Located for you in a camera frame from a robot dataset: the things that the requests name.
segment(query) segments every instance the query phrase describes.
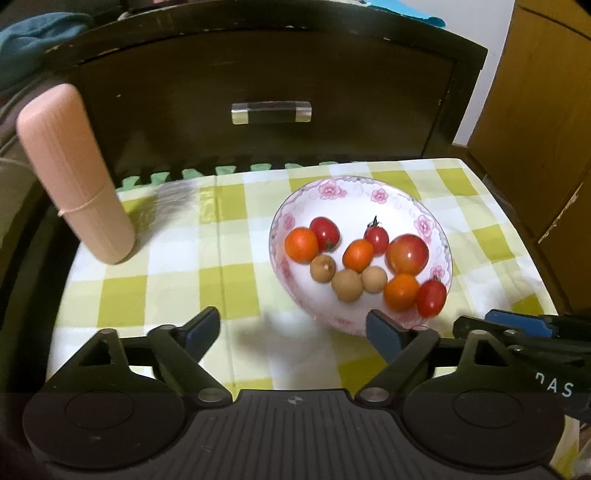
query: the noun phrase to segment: red cherry tomato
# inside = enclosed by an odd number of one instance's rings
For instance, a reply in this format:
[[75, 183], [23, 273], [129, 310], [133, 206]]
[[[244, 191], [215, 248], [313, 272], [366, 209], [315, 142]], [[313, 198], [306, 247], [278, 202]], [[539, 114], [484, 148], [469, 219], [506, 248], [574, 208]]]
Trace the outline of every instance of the red cherry tomato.
[[368, 225], [363, 238], [374, 246], [375, 257], [386, 253], [386, 249], [390, 243], [390, 237], [388, 236], [388, 232], [379, 226], [378, 217], [374, 217], [374, 221]]
[[434, 317], [441, 311], [446, 299], [445, 285], [438, 278], [432, 278], [418, 289], [417, 310], [423, 318]]
[[411, 233], [396, 237], [386, 249], [386, 263], [395, 274], [418, 275], [429, 261], [429, 248], [422, 238]]
[[340, 242], [340, 232], [337, 226], [326, 217], [316, 217], [310, 222], [310, 230], [318, 239], [318, 248], [321, 252], [330, 252]]

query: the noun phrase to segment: rubber band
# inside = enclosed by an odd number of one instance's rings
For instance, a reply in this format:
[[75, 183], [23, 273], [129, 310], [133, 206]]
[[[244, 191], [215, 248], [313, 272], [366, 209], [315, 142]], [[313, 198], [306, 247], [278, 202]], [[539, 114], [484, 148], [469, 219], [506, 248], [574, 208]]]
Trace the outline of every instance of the rubber band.
[[78, 212], [78, 211], [80, 211], [80, 210], [88, 207], [92, 202], [94, 202], [98, 198], [98, 196], [101, 193], [103, 193], [105, 191], [105, 189], [108, 186], [109, 186], [109, 182], [105, 183], [103, 185], [103, 187], [98, 191], [98, 193], [95, 196], [93, 196], [90, 200], [88, 200], [88, 202], [86, 202], [86, 203], [84, 203], [84, 204], [82, 204], [82, 205], [80, 205], [79, 207], [76, 207], [76, 208], [62, 209], [59, 212], [57, 212], [57, 216], [58, 217], [61, 217], [61, 216], [65, 215], [65, 214], [67, 214], [67, 213]]

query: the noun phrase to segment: table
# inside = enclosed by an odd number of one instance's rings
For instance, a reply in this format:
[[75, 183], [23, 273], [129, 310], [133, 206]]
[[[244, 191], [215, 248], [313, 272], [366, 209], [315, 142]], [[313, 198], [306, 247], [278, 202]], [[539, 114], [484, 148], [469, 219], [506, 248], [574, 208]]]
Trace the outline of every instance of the table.
[[[273, 215], [293, 191], [331, 175], [360, 175], [407, 192], [441, 223], [454, 259], [445, 308], [428, 325], [451, 336], [455, 318], [492, 308], [555, 313], [515, 228], [460, 160], [325, 164], [150, 185], [119, 193], [137, 231], [135, 255], [103, 265], [81, 245], [70, 270], [51, 345], [53, 374], [95, 332], [144, 335], [181, 325], [214, 305], [219, 339], [202, 365], [234, 395], [243, 388], [345, 387], [357, 391], [384, 367], [365, 338], [318, 325], [274, 277], [268, 254]], [[144, 367], [134, 371], [150, 375]], [[570, 421], [555, 456], [576, 455]]]

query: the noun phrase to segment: wooden cabinet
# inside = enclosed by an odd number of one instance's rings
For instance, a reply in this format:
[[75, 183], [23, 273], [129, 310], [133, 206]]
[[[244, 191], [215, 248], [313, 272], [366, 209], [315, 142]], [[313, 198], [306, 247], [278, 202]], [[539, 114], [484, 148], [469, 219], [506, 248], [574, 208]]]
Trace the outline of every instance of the wooden cabinet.
[[[82, 94], [116, 181], [447, 154], [486, 49], [341, 2], [189, 2], [44, 56]], [[310, 122], [234, 125], [236, 103], [310, 102]]]
[[591, 173], [540, 242], [573, 310], [591, 307]]
[[517, 8], [468, 149], [536, 238], [591, 159], [591, 41]]
[[468, 150], [517, 211], [544, 281], [567, 310], [590, 308], [591, 15], [574, 0], [518, 0]]

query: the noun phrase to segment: orange cherry tomato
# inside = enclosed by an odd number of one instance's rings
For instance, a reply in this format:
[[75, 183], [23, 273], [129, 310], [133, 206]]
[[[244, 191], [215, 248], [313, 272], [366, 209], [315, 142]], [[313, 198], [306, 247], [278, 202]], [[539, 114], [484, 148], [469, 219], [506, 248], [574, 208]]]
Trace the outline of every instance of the orange cherry tomato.
[[371, 263], [374, 257], [374, 246], [367, 240], [361, 238], [353, 240], [343, 254], [343, 265], [345, 268], [361, 273]]
[[417, 301], [420, 285], [416, 278], [407, 273], [396, 275], [384, 287], [384, 301], [395, 312], [404, 312]]
[[299, 226], [285, 237], [285, 253], [298, 263], [310, 263], [318, 255], [318, 239], [309, 228]]

